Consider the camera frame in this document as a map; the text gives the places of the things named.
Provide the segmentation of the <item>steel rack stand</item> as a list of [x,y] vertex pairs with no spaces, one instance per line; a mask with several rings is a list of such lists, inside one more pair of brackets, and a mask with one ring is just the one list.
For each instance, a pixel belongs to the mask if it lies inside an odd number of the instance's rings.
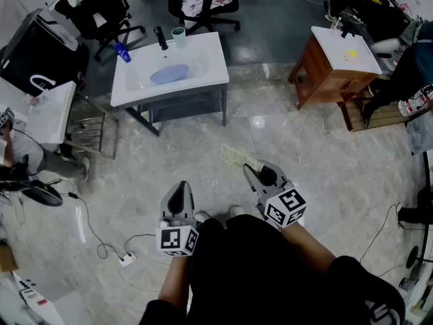
[[72,98],[64,144],[109,160],[116,157],[119,119],[92,97],[76,91]]

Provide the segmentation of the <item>black faucet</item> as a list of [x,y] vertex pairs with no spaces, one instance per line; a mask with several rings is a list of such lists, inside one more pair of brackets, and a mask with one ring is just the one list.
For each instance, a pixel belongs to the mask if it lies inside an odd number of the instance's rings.
[[154,33],[157,36],[158,43],[159,43],[159,46],[161,47],[162,51],[167,50],[168,45],[166,43],[166,39],[165,39],[164,33],[162,32],[161,27],[160,26],[155,27]]

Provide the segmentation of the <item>blue bottle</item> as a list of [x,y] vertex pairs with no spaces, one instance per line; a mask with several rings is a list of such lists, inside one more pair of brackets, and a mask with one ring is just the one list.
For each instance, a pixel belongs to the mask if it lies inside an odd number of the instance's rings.
[[129,55],[128,49],[122,42],[116,42],[114,44],[114,49],[116,50],[120,58],[124,60],[126,63],[129,63],[131,61],[131,57]]

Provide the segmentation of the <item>person's black clothing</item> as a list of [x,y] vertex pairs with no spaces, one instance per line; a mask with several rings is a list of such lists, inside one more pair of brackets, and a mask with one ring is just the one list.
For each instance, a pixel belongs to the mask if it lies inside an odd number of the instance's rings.
[[354,257],[317,274],[279,229],[243,214],[198,226],[187,310],[150,301],[139,325],[403,325],[393,285]]

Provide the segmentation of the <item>white ceramic sink basin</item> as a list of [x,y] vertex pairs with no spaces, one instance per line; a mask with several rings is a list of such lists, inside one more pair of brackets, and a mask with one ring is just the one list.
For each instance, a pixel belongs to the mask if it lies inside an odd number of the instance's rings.
[[[185,37],[184,46],[168,40],[168,49],[158,43],[134,49],[131,61],[117,59],[110,104],[128,106],[134,102],[187,89],[198,89],[229,82],[219,34],[208,32]],[[151,77],[170,66],[186,65],[187,75],[169,83],[157,84]]]

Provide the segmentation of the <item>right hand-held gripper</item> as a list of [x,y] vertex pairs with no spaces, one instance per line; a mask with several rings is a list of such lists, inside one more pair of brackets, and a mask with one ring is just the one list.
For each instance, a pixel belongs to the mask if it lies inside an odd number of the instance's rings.
[[[304,194],[291,182],[277,165],[260,161],[260,173],[249,164],[244,164],[243,172],[252,191],[260,197],[260,211],[265,219],[278,228],[286,228],[294,223],[304,226],[307,203]],[[264,186],[275,186],[265,189]]]

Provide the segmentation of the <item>black mesh office chair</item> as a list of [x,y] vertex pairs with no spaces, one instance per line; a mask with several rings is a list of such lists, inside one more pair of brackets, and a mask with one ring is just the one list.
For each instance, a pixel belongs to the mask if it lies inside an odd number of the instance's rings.
[[68,0],[59,0],[54,9],[75,25],[82,38],[99,42],[94,55],[97,62],[101,61],[102,51],[111,42],[120,41],[119,36],[135,30],[145,34],[144,26],[130,25],[127,0],[82,0],[74,7]]
[[186,24],[186,22],[194,23],[194,25],[187,28],[187,36],[191,35],[202,27],[206,28],[210,32],[213,32],[213,26],[215,24],[232,24],[234,25],[234,29],[239,31],[241,28],[240,21],[219,17],[220,14],[230,14],[237,12],[239,9],[239,1],[232,0],[230,4],[227,4],[223,7],[216,7],[214,9],[210,8],[211,2],[212,0],[204,0],[204,9],[196,17],[186,16],[181,11],[182,0],[168,0],[168,11],[174,17],[178,18],[182,24]]

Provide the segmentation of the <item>yellow-green sponge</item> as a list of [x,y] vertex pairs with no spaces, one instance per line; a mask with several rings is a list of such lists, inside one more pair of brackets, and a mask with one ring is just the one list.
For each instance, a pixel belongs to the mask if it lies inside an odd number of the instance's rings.
[[225,163],[234,169],[242,170],[247,164],[254,171],[260,171],[264,166],[258,159],[250,156],[245,149],[238,149],[227,144],[221,146],[221,157]]

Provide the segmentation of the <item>white printed papers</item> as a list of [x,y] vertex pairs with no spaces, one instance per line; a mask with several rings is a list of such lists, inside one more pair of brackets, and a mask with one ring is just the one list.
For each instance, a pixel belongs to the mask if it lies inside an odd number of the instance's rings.
[[[232,0],[212,0],[210,8],[223,7],[230,4]],[[181,11],[189,17],[196,17],[199,15],[204,6],[204,0],[182,0]]]

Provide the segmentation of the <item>wooden pallet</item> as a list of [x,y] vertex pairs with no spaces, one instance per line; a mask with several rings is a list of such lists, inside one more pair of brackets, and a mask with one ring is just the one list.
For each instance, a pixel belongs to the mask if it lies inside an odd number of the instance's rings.
[[[361,123],[362,109],[371,98],[372,95],[370,92],[368,92],[367,89],[364,89],[360,93],[354,95],[348,101],[338,102],[344,122],[346,123],[346,127],[350,132],[364,130],[364,127]],[[393,102],[388,106],[381,107],[373,113],[369,127],[373,129],[388,125],[396,125],[399,123],[406,124],[408,121],[410,121],[410,118],[408,116],[403,116],[398,109],[398,104]]]

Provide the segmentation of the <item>black round stool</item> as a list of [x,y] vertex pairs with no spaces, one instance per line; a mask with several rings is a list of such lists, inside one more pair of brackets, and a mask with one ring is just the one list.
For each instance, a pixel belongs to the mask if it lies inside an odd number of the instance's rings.
[[20,191],[23,195],[45,206],[60,207],[63,205],[60,193],[52,186],[39,180],[26,183]]

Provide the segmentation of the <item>large blue plate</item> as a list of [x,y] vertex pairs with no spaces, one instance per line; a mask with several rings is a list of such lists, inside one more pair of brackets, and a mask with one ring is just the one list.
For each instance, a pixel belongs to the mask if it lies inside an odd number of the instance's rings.
[[182,81],[188,77],[189,66],[186,64],[177,64],[167,66],[161,70],[155,72],[150,80],[155,85],[162,85],[166,83],[172,83],[175,81]]

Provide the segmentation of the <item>pale teal cup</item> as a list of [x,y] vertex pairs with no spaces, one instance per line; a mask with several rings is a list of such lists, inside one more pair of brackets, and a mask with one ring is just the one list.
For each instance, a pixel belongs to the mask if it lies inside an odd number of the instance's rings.
[[186,45],[186,31],[183,27],[176,27],[171,30],[174,42],[178,47],[185,47]]

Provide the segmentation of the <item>person's right forearm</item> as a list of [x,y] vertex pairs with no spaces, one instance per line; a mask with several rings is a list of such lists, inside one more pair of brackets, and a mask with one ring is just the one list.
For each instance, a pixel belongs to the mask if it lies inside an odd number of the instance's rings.
[[280,228],[284,238],[294,247],[296,254],[317,274],[324,274],[336,256],[317,241],[298,222],[288,227]]

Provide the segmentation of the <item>person's left forearm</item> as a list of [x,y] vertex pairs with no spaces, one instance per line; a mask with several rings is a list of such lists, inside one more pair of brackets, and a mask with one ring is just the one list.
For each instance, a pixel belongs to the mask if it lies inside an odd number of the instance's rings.
[[158,300],[169,302],[181,311],[187,310],[189,297],[189,257],[173,257]]

